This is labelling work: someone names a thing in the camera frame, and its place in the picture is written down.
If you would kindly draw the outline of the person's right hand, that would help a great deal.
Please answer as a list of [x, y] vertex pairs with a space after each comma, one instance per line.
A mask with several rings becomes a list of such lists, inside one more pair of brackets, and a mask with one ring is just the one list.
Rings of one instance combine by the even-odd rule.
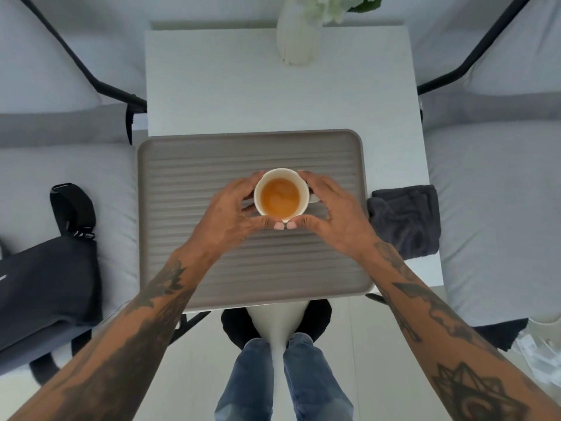
[[298, 170], [298, 174], [324, 203], [328, 231], [311, 231], [325, 243], [363, 264], [380, 242], [359, 202], [331, 177]]

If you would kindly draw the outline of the person's left hand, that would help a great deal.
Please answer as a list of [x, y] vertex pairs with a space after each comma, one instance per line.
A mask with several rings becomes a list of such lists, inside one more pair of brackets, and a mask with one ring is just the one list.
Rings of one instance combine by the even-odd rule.
[[181, 253], [216, 261], [257, 233], [247, 232], [242, 225], [243, 219], [257, 217], [254, 215], [255, 206], [243, 208], [242, 202], [253, 195], [264, 174], [262, 170], [237, 178], [216, 193], [191, 237], [181, 248]]

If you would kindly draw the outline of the white cup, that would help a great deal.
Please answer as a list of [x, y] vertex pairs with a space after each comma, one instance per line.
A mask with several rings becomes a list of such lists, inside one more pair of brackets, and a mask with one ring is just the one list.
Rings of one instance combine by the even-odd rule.
[[[263, 175], [263, 177], [256, 184], [256, 187], [254, 189], [253, 200], [254, 200], [256, 210], [260, 215], [268, 216], [268, 215], [264, 214], [264, 212], [262, 211], [261, 204], [260, 204], [260, 199], [259, 198], [260, 198], [260, 193], [261, 193], [262, 187], [265, 183], [267, 183], [268, 181], [270, 181], [274, 178], [288, 179], [288, 180], [292, 181], [297, 186], [297, 188], [299, 190], [299, 194], [300, 194], [300, 197], [301, 197], [301, 202], [300, 202], [298, 211], [295, 212], [294, 215], [291, 218], [302, 215], [306, 211], [306, 209], [308, 208], [308, 206], [310, 204], [317, 203], [317, 202], [320, 201], [319, 197], [313, 193], [313, 191], [311, 190], [311, 188], [309, 188], [309, 186], [305, 182], [305, 180], [302, 179], [300, 177], [300, 175], [295, 170], [291, 170], [291, 169], [287, 169], [287, 168], [272, 169], [272, 170], [267, 171]], [[280, 220], [282, 220], [284, 222], [284, 224], [287, 224], [287, 222], [290, 219], [280, 219]]]

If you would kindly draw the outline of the person's left forearm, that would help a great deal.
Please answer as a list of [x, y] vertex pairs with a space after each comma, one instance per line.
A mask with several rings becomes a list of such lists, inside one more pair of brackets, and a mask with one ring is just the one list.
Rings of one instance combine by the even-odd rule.
[[187, 303], [220, 253], [176, 250], [158, 274], [8, 421], [132, 421]]

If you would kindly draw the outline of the black shoulder bag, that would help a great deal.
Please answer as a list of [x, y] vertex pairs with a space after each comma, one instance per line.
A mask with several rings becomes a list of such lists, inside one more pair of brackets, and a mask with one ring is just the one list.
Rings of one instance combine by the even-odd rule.
[[60, 370], [53, 352], [76, 356], [103, 320], [93, 203], [73, 183], [49, 196], [60, 236], [14, 255], [0, 242], [0, 375], [28, 367], [41, 386]]

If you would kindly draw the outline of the person's right forearm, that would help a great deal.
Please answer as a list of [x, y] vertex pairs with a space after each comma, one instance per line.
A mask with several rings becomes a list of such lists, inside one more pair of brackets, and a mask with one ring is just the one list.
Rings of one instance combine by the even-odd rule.
[[389, 244], [354, 240], [453, 421], [561, 421], [561, 407], [431, 290]]

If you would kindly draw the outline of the orange tea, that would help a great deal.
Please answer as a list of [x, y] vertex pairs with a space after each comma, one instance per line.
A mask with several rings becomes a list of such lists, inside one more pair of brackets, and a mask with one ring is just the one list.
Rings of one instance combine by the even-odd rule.
[[301, 197], [292, 181], [274, 178], [263, 185], [259, 202], [264, 214], [278, 219], [290, 219], [298, 211]]

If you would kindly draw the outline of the grey ribbed tray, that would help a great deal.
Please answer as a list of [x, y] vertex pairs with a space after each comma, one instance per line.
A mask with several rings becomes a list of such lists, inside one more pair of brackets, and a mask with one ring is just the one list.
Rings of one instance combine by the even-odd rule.
[[[159, 136], [137, 149], [141, 285], [200, 222], [215, 193], [260, 170], [330, 176], [363, 205], [362, 141], [351, 130]], [[186, 311], [367, 294], [374, 284], [350, 258], [306, 230], [262, 231], [222, 256]]]

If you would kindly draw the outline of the person's black right shoe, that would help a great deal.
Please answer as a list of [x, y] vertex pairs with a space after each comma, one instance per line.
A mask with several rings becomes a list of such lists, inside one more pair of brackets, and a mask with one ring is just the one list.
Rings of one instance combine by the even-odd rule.
[[296, 333], [308, 335], [313, 342], [326, 331], [332, 316], [332, 306], [327, 299], [309, 301]]

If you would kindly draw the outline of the person's black shoe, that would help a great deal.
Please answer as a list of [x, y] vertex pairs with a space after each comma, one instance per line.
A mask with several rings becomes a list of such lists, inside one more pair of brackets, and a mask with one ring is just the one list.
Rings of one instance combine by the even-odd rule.
[[240, 350], [253, 339], [263, 340], [245, 307], [224, 310], [221, 324], [228, 339]]
[[332, 306], [327, 299], [309, 301], [296, 333], [308, 335], [313, 342], [326, 331], [332, 316]]

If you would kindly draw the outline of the dark grey folded cloth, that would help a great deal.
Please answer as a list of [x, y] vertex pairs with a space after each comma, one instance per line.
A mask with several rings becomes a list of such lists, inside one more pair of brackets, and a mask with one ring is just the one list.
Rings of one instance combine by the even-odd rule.
[[402, 259], [439, 252], [439, 201], [432, 184], [377, 190], [366, 206], [376, 234], [391, 244]]

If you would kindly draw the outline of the person's black left shoe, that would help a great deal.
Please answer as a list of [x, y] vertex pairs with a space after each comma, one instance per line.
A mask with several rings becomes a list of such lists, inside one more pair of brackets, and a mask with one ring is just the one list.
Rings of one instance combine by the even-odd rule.
[[253, 339], [263, 340], [245, 307], [224, 310], [221, 324], [228, 339], [240, 350]]

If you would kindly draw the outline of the person's left leg in jeans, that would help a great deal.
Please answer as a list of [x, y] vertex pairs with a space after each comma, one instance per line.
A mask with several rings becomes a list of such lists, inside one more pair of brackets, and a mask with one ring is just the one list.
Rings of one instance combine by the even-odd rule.
[[270, 421], [273, 413], [274, 366], [270, 344], [249, 340], [235, 360], [214, 411], [215, 421]]

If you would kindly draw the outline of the person's leg in jeans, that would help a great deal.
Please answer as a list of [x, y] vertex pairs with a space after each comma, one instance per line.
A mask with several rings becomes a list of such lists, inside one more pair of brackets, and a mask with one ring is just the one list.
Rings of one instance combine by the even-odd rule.
[[297, 421], [353, 421], [353, 404], [309, 335], [291, 336], [283, 363]]
[[270, 421], [273, 413], [274, 366], [270, 344], [249, 340], [235, 360], [214, 411], [215, 421]]

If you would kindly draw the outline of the person's right leg in jeans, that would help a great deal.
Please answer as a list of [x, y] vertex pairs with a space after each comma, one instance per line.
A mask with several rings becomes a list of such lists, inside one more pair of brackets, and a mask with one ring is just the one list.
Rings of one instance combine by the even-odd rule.
[[297, 421], [353, 421], [353, 404], [309, 335], [291, 336], [283, 363]]

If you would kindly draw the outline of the white vase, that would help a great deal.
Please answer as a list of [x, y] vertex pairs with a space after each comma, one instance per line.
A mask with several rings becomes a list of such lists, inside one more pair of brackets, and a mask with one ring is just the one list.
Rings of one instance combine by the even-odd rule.
[[303, 67], [319, 54], [323, 26], [316, 0], [285, 0], [276, 29], [277, 49], [284, 65]]

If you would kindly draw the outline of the white flowers with green leaf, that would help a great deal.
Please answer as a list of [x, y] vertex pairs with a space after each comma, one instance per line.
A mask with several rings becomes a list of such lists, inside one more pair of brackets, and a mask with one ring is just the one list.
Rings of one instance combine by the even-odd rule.
[[312, 25], [342, 23], [346, 13], [377, 10], [382, 0], [297, 0], [305, 19]]

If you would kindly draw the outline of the white plastic packaging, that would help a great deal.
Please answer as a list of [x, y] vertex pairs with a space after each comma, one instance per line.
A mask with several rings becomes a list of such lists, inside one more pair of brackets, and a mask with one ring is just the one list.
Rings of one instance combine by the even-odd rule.
[[561, 313], [529, 318], [515, 340], [531, 376], [561, 398]]

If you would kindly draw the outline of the grey sofa with black frame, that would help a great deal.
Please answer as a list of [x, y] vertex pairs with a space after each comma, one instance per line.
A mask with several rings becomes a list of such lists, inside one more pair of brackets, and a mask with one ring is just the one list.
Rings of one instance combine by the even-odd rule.
[[510, 0], [417, 91], [448, 303], [508, 351], [530, 318], [561, 316], [561, 0]]
[[[140, 290], [132, 119], [145, 103], [97, 81], [31, 0], [0, 0], [0, 242], [25, 251], [60, 236], [51, 189], [93, 203], [103, 320]], [[71, 346], [53, 352], [62, 368]]]

